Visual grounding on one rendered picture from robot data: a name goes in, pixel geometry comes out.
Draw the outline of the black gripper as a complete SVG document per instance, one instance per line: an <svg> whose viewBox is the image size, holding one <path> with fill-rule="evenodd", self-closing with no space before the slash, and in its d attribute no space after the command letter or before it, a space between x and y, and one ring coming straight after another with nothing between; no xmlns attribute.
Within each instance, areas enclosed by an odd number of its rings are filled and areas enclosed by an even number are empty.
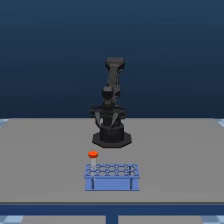
<svg viewBox="0 0 224 224"><path fill-rule="evenodd" d="M91 117L95 116L95 124L97 125L98 128L101 127L101 117L104 117L106 115L112 115L112 122L111 122L111 128L113 128L118 116L121 119L124 119L126 117L125 114L125 108L121 107L117 104L112 104L112 105L105 105L102 103L101 105L97 106L92 106L89 110L89 115Z"/></svg>

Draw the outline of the orange-capped centrifuge tube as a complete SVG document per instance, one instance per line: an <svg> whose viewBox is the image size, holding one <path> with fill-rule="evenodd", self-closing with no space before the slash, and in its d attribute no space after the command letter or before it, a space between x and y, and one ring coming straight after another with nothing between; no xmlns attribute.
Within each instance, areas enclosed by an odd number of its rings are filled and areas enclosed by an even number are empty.
<svg viewBox="0 0 224 224"><path fill-rule="evenodd" d="M97 151L94 151L94 150L89 151L88 152L88 156L90 158L90 169L91 169L90 175L92 177L94 177L95 174L96 174L98 152Z"/></svg>

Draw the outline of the blue tube rack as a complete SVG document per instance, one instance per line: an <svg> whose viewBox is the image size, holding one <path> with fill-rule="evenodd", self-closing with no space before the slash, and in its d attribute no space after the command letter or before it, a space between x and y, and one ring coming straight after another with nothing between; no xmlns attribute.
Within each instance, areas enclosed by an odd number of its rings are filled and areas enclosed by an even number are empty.
<svg viewBox="0 0 224 224"><path fill-rule="evenodd" d="M86 165L86 191L138 191L140 173L137 164Z"/></svg>

